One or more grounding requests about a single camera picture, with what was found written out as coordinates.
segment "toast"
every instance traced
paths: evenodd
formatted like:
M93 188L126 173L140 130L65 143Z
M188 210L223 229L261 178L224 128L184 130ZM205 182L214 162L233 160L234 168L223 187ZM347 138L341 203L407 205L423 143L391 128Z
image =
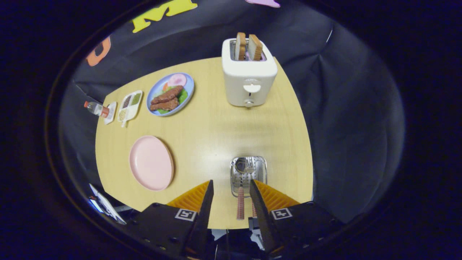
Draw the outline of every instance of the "toast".
M259 61L261 59L261 50L263 49L263 44L257 38L255 34L249 35L249 57L253 61Z
M245 33L238 32L236 37L236 46L234 49L234 60L243 61L245 58Z

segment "white toaster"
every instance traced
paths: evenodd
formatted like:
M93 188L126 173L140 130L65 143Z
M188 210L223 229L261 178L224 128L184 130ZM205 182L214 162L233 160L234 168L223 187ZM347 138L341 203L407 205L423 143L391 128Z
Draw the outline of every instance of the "white toaster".
M266 45L261 41L262 58L260 61L249 60L246 38L246 56L244 61L234 60L236 38L223 42L221 59L225 77L226 98L231 105L252 107L265 103L278 67Z

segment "pink plate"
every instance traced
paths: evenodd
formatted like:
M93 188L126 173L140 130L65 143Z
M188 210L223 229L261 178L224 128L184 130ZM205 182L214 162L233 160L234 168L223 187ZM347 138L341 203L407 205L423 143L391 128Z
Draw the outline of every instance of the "pink plate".
M153 136L142 136L130 151L130 170L135 179L152 191L168 187L173 178L173 160L164 143Z

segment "utensil handle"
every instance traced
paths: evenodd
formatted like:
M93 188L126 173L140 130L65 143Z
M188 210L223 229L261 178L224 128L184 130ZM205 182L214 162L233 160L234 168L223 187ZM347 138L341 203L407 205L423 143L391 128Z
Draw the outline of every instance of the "utensil handle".
M257 210L255 209L255 205L253 201L252 201L252 217L257 218Z
M237 220L244 220L244 189L242 186L237 192Z

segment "sauce bottle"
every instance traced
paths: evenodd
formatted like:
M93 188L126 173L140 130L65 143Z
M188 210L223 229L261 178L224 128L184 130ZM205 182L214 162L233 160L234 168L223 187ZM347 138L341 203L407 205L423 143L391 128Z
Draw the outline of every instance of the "sauce bottle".
M104 107L103 105L96 102L85 101L84 107L86 107L90 113L103 118L106 118L109 115L109 108Z

